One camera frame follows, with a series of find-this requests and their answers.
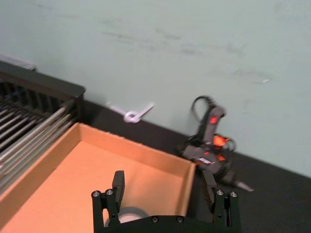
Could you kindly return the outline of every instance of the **light blue wall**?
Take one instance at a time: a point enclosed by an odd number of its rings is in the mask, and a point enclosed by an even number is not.
[[[209,94],[238,151],[311,176],[310,0],[1,0],[0,53],[188,134]]]

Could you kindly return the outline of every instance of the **red light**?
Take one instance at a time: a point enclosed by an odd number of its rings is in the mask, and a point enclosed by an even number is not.
[[[211,124],[215,124],[215,123],[217,123],[217,117],[216,116],[212,116],[211,118],[210,118],[210,121],[209,121]]]

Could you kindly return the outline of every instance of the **screw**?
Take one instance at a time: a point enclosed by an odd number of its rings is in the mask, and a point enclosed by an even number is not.
[[[184,219],[183,219],[183,217],[178,216],[178,217],[176,218],[176,221],[179,222],[179,223],[182,223],[182,222],[184,221]]]
[[[220,195],[220,196],[224,194],[224,193],[223,193],[223,191],[222,191],[222,190],[220,190],[220,189],[219,189],[219,190],[217,190],[217,192],[216,192],[216,193],[217,193],[218,195]]]
[[[95,191],[94,193],[93,193],[93,197],[98,197],[100,195],[100,192],[99,191]]]
[[[159,221],[159,219],[158,219],[158,217],[154,216],[154,217],[152,217],[151,221],[152,221],[153,223],[156,223],[156,222]]]
[[[238,194],[236,192],[231,192],[230,196],[232,196],[233,198],[236,198],[238,196]]]
[[[107,194],[107,195],[111,195],[111,194],[113,194],[112,189],[109,189],[109,190],[106,192],[106,194]]]

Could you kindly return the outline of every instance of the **black tabletop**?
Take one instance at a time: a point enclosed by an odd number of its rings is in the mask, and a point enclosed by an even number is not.
[[[187,139],[145,121],[125,123],[119,114],[90,102],[85,108],[86,124],[158,150],[175,154],[176,145]],[[238,153],[233,168],[239,179],[255,190],[248,193],[219,185],[226,192],[239,194],[244,233],[311,233],[311,179]],[[199,172],[194,177],[187,216],[211,221]]]

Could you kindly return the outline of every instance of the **cardboard box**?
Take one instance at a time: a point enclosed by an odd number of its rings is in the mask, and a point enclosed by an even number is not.
[[[193,163],[75,124],[0,196],[0,232],[93,232],[91,192],[111,188],[116,170],[125,173],[121,207],[186,214]]]

